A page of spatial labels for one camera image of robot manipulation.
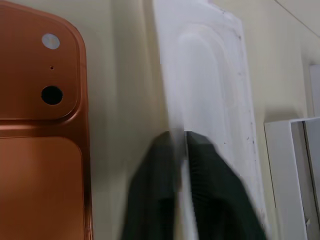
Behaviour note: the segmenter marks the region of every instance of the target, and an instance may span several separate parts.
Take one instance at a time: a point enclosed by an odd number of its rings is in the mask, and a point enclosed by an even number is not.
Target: white wall
[[[150,140],[167,127],[150,0],[13,2],[67,19],[84,39],[94,238],[117,240],[128,178]],[[309,64],[320,64],[320,40],[274,0],[213,2],[243,21],[267,215],[276,240],[264,122],[313,115]]]

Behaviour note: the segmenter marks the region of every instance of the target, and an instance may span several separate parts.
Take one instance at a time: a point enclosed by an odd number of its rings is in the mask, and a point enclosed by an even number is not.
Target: copper phone case
[[[1,0],[0,32],[0,239],[91,240],[84,41],[60,17]],[[48,86],[60,103],[44,102]]]

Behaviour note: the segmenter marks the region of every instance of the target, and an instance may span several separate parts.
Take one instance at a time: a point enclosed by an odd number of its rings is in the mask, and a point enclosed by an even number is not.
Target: orange phone back panel
[[[91,240],[83,39],[60,17],[6,1],[0,30],[0,239]]]

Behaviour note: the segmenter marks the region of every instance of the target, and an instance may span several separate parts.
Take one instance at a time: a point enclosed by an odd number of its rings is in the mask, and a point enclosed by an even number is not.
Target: cream wall
[[[67,19],[84,39],[95,240],[119,239],[129,178],[150,140],[167,129],[150,1],[13,0]],[[320,40],[274,0],[213,2],[243,22],[267,216],[276,240],[264,122],[313,115],[309,64],[320,64]]]

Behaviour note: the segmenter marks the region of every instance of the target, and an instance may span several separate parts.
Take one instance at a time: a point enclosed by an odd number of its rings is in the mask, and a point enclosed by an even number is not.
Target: white plastic tray
[[[153,0],[171,128],[207,136],[266,207],[240,20],[205,0]]]

